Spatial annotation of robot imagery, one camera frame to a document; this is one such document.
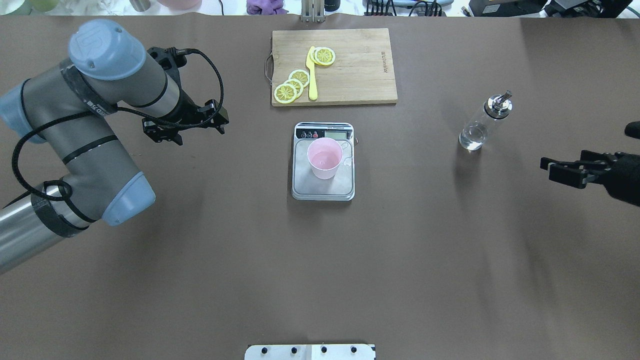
light blue cap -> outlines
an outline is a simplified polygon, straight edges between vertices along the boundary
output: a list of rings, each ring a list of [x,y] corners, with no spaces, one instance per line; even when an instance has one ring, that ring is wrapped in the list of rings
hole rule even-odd
[[[147,59],[142,43],[117,22],[85,22],[69,40],[69,58],[83,74],[99,80],[119,80],[140,70]]]
[[[147,178],[138,172],[113,198],[102,219],[111,226],[120,225],[136,216],[156,201],[156,194]]]
[[[4,96],[0,97],[0,118],[4,120],[11,130],[18,133],[20,137],[27,135],[28,132],[33,130],[22,108],[20,93],[22,92],[23,84],[24,83],[12,88]],[[34,143],[47,142],[47,140],[44,140],[38,135],[32,136],[29,141]]]

cutting board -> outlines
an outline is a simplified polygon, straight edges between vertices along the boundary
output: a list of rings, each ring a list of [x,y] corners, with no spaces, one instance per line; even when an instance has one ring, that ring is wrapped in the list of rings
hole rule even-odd
[[[309,47],[335,51],[333,65],[316,65],[318,98],[309,100],[308,87],[290,104],[280,104],[273,90],[296,69],[308,71]],[[389,29],[274,31],[272,38],[273,106],[395,104],[398,100]]]

purple cloth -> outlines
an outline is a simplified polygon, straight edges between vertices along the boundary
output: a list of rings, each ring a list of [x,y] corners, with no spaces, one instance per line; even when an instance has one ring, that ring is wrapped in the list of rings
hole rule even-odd
[[[282,5],[284,5],[283,0],[246,0],[246,13],[249,15],[288,13]]]

kitchen scale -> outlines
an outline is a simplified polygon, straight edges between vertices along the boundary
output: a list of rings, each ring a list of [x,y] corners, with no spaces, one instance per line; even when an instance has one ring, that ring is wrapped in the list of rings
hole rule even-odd
[[[318,138],[333,138],[342,146],[338,172],[318,179],[307,159],[309,145]],[[355,195],[353,126],[345,122],[299,122],[293,131],[291,195],[298,200],[349,201]]]

white label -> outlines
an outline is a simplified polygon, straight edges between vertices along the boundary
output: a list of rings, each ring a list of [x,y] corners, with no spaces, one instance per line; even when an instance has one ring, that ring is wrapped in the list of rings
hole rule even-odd
[[[484,8],[482,13],[495,13],[496,11],[498,11],[499,8],[500,8],[500,4],[489,5],[486,8]]]

